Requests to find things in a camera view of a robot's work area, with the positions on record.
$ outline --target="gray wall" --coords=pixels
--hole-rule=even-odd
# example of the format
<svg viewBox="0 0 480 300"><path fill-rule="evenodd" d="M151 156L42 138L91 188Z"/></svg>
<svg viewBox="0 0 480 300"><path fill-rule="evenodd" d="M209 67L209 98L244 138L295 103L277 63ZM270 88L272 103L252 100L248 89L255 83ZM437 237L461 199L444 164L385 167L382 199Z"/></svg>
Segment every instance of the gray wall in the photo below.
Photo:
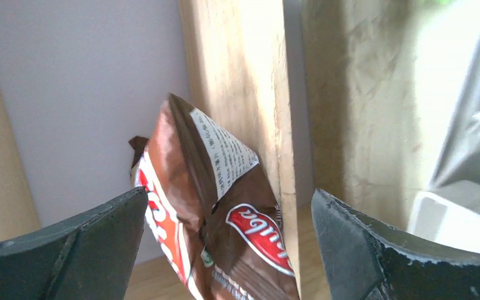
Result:
<svg viewBox="0 0 480 300"><path fill-rule="evenodd" d="M178 3L0 1L0 88L41 225L93 208L131 188L127 141L166 93L189 96ZM146 228L137 262L160 254Z"/></svg>

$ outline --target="snack bag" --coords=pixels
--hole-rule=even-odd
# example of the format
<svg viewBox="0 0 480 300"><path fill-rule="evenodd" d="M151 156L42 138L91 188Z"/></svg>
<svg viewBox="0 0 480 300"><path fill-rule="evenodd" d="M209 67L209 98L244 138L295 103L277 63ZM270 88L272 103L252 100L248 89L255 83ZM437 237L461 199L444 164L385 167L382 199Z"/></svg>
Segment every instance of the snack bag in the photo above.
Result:
<svg viewBox="0 0 480 300"><path fill-rule="evenodd" d="M151 138L130 145L146 221L196 299L299 299L279 205L253 150L173 94Z"/></svg>

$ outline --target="red logo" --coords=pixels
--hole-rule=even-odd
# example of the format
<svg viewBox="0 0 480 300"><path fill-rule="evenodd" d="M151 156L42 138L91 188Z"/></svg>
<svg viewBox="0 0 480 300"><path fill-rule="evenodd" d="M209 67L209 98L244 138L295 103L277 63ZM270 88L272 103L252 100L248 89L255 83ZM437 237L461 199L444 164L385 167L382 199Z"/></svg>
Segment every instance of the red logo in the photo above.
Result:
<svg viewBox="0 0 480 300"><path fill-rule="evenodd" d="M226 223L236 229L249 247L268 264L286 275L295 276L281 232L272 218L249 204L239 204L229 211Z"/></svg>

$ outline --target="brown snack bag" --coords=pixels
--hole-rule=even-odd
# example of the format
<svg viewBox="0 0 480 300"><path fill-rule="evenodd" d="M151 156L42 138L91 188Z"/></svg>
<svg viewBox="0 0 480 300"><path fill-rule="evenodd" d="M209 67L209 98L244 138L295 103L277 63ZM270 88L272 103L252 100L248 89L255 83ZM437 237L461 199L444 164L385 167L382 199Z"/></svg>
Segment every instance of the brown snack bag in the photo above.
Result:
<svg viewBox="0 0 480 300"><path fill-rule="evenodd" d="M299 299L279 205L256 153L173 94L146 141L130 141L132 183L146 187L146 221L192 295Z"/></svg>

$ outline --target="wooden floor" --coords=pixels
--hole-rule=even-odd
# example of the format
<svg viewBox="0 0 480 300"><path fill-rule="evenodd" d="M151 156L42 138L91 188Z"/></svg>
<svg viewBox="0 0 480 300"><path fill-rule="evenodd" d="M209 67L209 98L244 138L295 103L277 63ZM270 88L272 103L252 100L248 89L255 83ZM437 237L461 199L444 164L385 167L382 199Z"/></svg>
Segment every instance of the wooden floor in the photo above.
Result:
<svg viewBox="0 0 480 300"><path fill-rule="evenodd" d="M302 298L330 300L310 207L299 210L299 242ZM126 300L148 299L190 300L193 297L181 284L166 258L160 257L136 266L129 282Z"/></svg>

